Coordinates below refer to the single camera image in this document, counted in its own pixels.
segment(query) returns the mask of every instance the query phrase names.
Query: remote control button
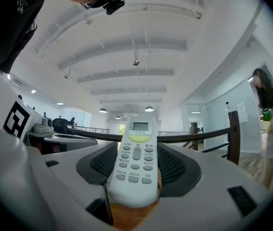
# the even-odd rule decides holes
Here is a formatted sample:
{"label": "remote control button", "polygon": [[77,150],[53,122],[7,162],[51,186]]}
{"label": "remote control button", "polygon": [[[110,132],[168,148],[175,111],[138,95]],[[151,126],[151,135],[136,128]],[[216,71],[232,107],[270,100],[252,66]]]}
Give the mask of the remote control button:
{"label": "remote control button", "polygon": [[134,160],[139,160],[141,158],[141,148],[140,147],[135,147],[133,150],[133,159]]}
{"label": "remote control button", "polygon": [[151,166],[149,166],[149,165],[146,165],[146,166],[144,166],[144,170],[152,170],[152,167]]}
{"label": "remote control button", "polygon": [[139,168],[140,168],[140,166],[139,166],[139,165],[137,165],[137,164],[132,164],[132,165],[131,165],[131,168],[133,168],[133,169],[139,169]]}
{"label": "remote control button", "polygon": [[138,178],[137,178],[137,177],[132,177],[132,176],[129,176],[129,182],[135,182],[135,183],[138,183]]}
{"label": "remote control button", "polygon": [[116,175],[118,180],[124,180],[126,177],[124,175]]}
{"label": "remote control button", "polygon": [[146,161],[152,161],[152,160],[153,160],[153,158],[150,157],[150,156],[146,156],[146,157],[144,157],[144,159],[145,159]]}
{"label": "remote control button", "polygon": [[126,163],[120,163],[119,166],[120,166],[120,167],[126,167],[127,164],[126,164]]}
{"label": "remote control button", "polygon": [[150,184],[151,182],[152,182],[152,179],[149,179],[149,178],[142,179],[142,183],[144,183],[144,184]]}
{"label": "remote control button", "polygon": [[153,149],[152,149],[152,148],[150,148],[150,147],[148,147],[148,148],[146,148],[146,149],[145,149],[145,151],[146,151],[146,152],[152,152],[152,151],[153,151]]}

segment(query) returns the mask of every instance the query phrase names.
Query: black shirt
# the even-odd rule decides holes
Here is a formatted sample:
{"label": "black shirt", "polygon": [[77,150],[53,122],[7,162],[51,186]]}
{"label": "black shirt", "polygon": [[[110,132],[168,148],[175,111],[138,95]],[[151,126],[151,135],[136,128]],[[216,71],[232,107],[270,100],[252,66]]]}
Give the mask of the black shirt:
{"label": "black shirt", "polygon": [[33,36],[30,31],[44,0],[0,0],[0,70],[9,73]]}

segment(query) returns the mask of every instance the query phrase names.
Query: lcd display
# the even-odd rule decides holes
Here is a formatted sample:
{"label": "lcd display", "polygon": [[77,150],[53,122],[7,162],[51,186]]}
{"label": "lcd display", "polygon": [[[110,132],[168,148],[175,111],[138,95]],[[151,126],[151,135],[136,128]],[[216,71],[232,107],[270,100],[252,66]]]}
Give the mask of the lcd display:
{"label": "lcd display", "polygon": [[132,130],[148,131],[148,123],[147,122],[134,122]]}

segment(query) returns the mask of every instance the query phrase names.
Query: woman's hair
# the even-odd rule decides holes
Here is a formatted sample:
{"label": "woman's hair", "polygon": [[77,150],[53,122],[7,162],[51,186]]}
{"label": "woman's hair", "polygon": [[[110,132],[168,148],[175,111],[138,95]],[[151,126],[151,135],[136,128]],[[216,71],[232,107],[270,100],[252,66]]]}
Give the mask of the woman's hair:
{"label": "woman's hair", "polygon": [[263,88],[258,88],[255,86],[258,98],[260,100],[261,109],[271,109],[273,108],[273,87],[271,80],[265,71],[260,68],[256,68],[253,72],[253,76],[258,75]]}

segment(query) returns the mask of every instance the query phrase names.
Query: remote control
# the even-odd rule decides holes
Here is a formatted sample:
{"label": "remote control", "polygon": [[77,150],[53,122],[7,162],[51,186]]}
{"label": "remote control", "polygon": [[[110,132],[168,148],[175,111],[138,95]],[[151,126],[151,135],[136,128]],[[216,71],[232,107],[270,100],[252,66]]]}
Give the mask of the remote control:
{"label": "remote control", "polygon": [[132,116],[127,123],[108,190],[119,204],[140,208],[156,200],[155,123],[152,116]]}

